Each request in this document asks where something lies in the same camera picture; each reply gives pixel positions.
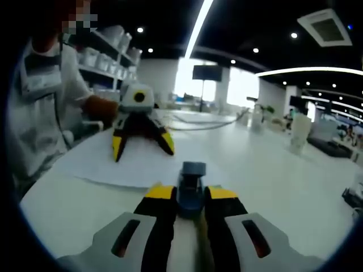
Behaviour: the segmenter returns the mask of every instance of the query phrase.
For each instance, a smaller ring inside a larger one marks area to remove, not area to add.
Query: black ceiling
[[[98,25],[121,24],[133,36],[132,46],[143,49],[143,58],[179,58],[193,30],[203,0],[99,1]],[[297,19],[332,8],[345,26],[353,46],[320,47]],[[252,72],[292,67],[331,66],[362,70],[362,0],[214,0],[197,40],[198,46],[256,62],[237,61],[235,66]],[[137,33],[144,27],[143,33]],[[290,34],[296,32],[297,39]],[[195,52],[192,57],[230,66],[230,57]],[[363,76],[336,72],[303,72],[265,77],[270,82],[321,88],[363,98]]]

